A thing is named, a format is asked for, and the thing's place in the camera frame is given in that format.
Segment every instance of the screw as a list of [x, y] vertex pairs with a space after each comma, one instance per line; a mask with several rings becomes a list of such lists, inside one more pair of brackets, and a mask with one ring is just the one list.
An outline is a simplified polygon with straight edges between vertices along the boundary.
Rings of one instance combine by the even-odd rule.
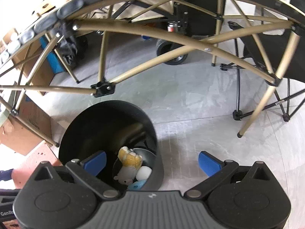
[[71, 160], [71, 162], [77, 164], [79, 162], [79, 159], [78, 158], [74, 158], [74, 159]]
[[186, 192], [186, 195], [190, 198], [198, 198], [199, 196], [201, 196], [201, 192], [196, 189], [191, 189]]
[[119, 195], [119, 192], [114, 189], [108, 189], [103, 192], [103, 196], [106, 198], [114, 198], [114, 197], [117, 197], [118, 195]]
[[74, 31], [77, 30], [77, 29], [78, 29], [78, 25], [77, 25], [77, 24], [73, 25], [72, 29], [73, 29]]

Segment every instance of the floor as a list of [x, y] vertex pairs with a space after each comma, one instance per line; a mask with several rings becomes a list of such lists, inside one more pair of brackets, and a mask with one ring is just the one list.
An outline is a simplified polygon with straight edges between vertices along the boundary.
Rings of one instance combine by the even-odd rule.
[[[89, 87], [97, 80], [101, 38], [88, 35], [89, 50], [82, 64], [74, 70], [82, 82], [77, 85], [67, 73], [57, 74], [52, 85]], [[156, 40], [114, 34], [107, 54], [107, 79], [145, 62], [156, 55]], [[233, 41], [220, 44], [231, 53]], [[119, 99], [143, 109], [154, 123], [164, 162], [165, 177], [161, 189], [182, 192], [206, 178], [198, 168], [198, 154], [208, 151], [221, 160], [233, 159], [240, 165], [264, 161], [288, 194], [292, 212], [286, 228], [305, 227], [305, 109], [301, 108], [289, 123], [283, 121], [278, 107], [262, 112], [246, 134], [237, 138], [242, 121], [234, 121], [236, 71], [221, 71], [211, 66], [211, 55], [193, 51], [184, 64], [158, 65], [116, 86], [113, 95], [94, 98], [89, 95], [47, 93], [35, 102], [52, 117], [52, 134], [58, 142], [71, 121], [87, 107], [100, 101]], [[266, 83], [256, 75], [241, 70], [241, 110], [255, 108]], [[292, 81], [292, 92], [305, 88]], [[278, 88], [286, 94], [286, 81]], [[296, 106], [303, 98], [291, 102]]]

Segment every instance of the black wheel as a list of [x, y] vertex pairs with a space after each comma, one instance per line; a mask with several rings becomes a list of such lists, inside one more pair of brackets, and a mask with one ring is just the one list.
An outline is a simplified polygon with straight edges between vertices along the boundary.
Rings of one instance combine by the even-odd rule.
[[[169, 52], [173, 49], [176, 49], [180, 46], [182, 46], [182, 45], [176, 44], [176, 43], [173, 43], [173, 42], [169, 42], [169, 41], [166, 41], [166, 40], [158, 40], [157, 44], [156, 44], [157, 56], [160, 56], [164, 53], [167, 53], [167, 52]], [[164, 63], [168, 64], [168, 65], [179, 65], [179, 64], [182, 64], [187, 57], [188, 57], [188, 54], [184, 54], [182, 56], [178, 56], [178, 57], [176, 57], [172, 60], [169, 60], [167, 62], [164, 62]]]

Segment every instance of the stuffed toy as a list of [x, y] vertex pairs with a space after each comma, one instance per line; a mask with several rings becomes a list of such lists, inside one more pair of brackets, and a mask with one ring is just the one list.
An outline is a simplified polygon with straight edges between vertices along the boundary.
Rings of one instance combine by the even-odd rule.
[[122, 163], [122, 168], [113, 179], [117, 180], [120, 184], [128, 186], [133, 183], [135, 176], [142, 165], [142, 156], [136, 154], [127, 146], [124, 146], [119, 150], [118, 158]]

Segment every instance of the folding chair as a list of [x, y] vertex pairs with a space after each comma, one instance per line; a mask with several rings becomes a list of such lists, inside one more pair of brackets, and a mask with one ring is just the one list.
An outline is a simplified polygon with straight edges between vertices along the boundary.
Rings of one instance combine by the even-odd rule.
[[[305, 0], [291, 0], [291, 3], [294, 3], [294, 6], [305, 11]], [[233, 21], [229, 21], [228, 25], [232, 30], [243, 28], [242, 26], [240, 26], [239, 24]], [[290, 33], [291, 30], [285, 30], [282, 35], [269, 35], [263, 33], [257, 34], [260, 41], [262, 42], [262, 45], [266, 51], [267, 56], [269, 57], [273, 70], [276, 70], [279, 66], [279, 63], [285, 51], [285, 46], [289, 41]], [[240, 39], [244, 43], [242, 59], [252, 58], [257, 68], [259, 68], [262, 71], [268, 72], [265, 61], [257, 46], [257, 43], [255, 42], [254, 37], [245, 36], [245, 37], [241, 37]], [[236, 56], [239, 56], [237, 39], [234, 39], [234, 43], [235, 43]], [[304, 98], [301, 101], [301, 103], [297, 106], [297, 108], [292, 113], [289, 113], [290, 99], [305, 93], [305, 89], [302, 89], [292, 95], [290, 94], [290, 79], [294, 79], [305, 83], [304, 49], [305, 49], [305, 39], [301, 38], [299, 41], [299, 45], [295, 51], [295, 54], [291, 60], [291, 63], [286, 71], [286, 74], [283, 76], [284, 78], [287, 78], [287, 97], [281, 99], [279, 94], [275, 90], [274, 95], [276, 96], [277, 102], [271, 103], [263, 108], [263, 110], [265, 110], [274, 107], [276, 105], [280, 105], [280, 108], [283, 113], [283, 119], [286, 122], [288, 122], [290, 118], [305, 103], [305, 98]], [[252, 115], [254, 111], [243, 114], [242, 111], [239, 109], [240, 108], [240, 69], [242, 68], [240, 66], [234, 65], [234, 63], [230, 63], [227, 65], [221, 64], [220, 68], [221, 70], [228, 70], [233, 68], [236, 68], [237, 70], [236, 109], [233, 112], [234, 120], [240, 121], [242, 118]], [[286, 110], [283, 107], [284, 102], [287, 102]]]

